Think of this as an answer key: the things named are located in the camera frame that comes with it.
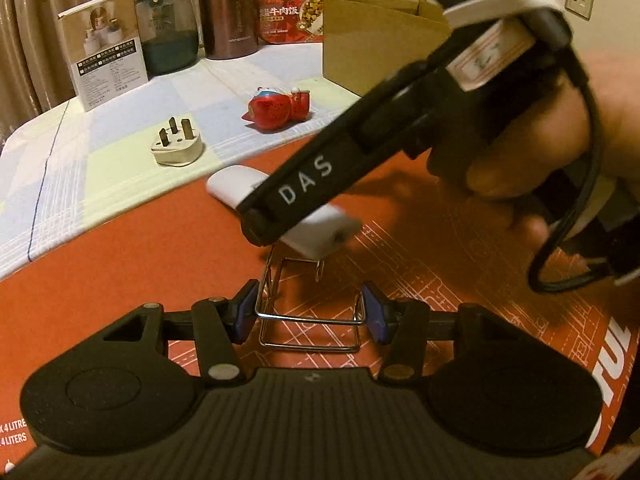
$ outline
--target white power adapter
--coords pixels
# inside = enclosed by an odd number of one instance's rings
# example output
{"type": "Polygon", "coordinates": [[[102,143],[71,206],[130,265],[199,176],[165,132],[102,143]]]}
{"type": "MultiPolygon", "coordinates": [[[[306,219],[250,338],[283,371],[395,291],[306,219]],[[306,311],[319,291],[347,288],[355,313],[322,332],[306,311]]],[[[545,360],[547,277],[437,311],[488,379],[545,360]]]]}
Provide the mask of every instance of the white power adapter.
{"type": "Polygon", "coordinates": [[[183,119],[178,126],[173,117],[169,119],[169,130],[162,128],[151,146],[156,162],[166,166],[188,166],[203,151],[200,132],[191,127],[191,121],[183,119]]]}
{"type": "MultiPolygon", "coordinates": [[[[207,180],[207,191],[235,209],[269,175],[247,166],[229,166],[207,180]]],[[[322,260],[362,229],[357,218],[325,204],[284,233],[280,240],[306,258],[322,260]]]]}

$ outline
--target red food package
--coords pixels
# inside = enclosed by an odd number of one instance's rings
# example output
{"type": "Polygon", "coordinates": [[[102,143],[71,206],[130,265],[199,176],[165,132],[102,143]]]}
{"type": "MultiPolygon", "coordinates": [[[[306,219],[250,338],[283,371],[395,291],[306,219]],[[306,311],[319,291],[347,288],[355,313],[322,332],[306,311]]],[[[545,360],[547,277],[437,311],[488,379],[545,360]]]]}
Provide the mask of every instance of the red food package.
{"type": "Polygon", "coordinates": [[[258,0],[260,37],[267,43],[322,41],[322,0],[258,0]]]}

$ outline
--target metal wire stand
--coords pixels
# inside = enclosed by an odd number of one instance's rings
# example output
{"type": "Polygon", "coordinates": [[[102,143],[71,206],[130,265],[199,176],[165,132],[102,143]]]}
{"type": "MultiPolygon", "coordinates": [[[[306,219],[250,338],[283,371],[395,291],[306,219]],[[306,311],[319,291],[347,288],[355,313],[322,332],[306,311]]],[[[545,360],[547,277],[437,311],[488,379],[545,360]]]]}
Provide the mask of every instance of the metal wire stand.
{"type": "Polygon", "coordinates": [[[318,317],[302,317],[302,316],[286,316],[284,314],[278,314],[275,311],[274,303],[278,297],[278,288],[280,285],[280,275],[282,274],[282,268],[286,262],[299,262],[304,264],[313,264],[316,266],[316,283],[322,278],[322,271],[324,270],[324,262],[321,260],[309,260],[307,258],[281,258],[278,266],[276,267],[275,274],[271,276],[271,263],[273,259],[274,246],[271,246],[269,256],[267,257],[267,263],[264,267],[264,273],[260,280],[260,290],[262,294],[258,294],[258,298],[255,302],[255,314],[262,320],[260,326],[260,344],[270,348],[277,348],[280,350],[296,350],[301,352],[334,352],[334,353],[352,353],[357,352],[360,349],[360,334],[358,334],[358,327],[364,325],[367,322],[366,312],[364,310],[364,304],[362,302],[362,294],[358,293],[354,305],[353,305],[353,318],[352,319],[322,319],[318,317]],[[267,341],[266,339],[266,326],[268,321],[286,321],[294,323],[309,323],[320,325],[338,325],[352,327],[355,336],[355,344],[350,346],[345,345],[299,345],[291,343],[276,343],[273,341],[267,341]]]}

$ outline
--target wall socket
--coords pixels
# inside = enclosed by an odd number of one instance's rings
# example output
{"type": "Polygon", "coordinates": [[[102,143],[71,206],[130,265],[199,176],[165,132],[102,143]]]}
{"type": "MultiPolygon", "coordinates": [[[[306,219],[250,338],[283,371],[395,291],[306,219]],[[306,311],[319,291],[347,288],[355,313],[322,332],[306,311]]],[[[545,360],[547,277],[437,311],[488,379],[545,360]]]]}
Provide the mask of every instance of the wall socket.
{"type": "Polygon", "coordinates": [[[565,0],[564,8],[588,20],[593,9],[593,0],[565,0]]]}

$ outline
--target brown canister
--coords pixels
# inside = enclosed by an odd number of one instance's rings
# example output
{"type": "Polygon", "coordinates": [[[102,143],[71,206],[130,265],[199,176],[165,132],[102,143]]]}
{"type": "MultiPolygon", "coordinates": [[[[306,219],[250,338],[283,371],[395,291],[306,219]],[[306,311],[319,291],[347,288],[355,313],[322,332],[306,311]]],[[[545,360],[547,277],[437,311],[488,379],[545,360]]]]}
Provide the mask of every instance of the brown canister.
{"type": "Polygon", "coordinates": [[[200,0],[207,57],[232,59],[258,50],[257,0],[200,0]]]}

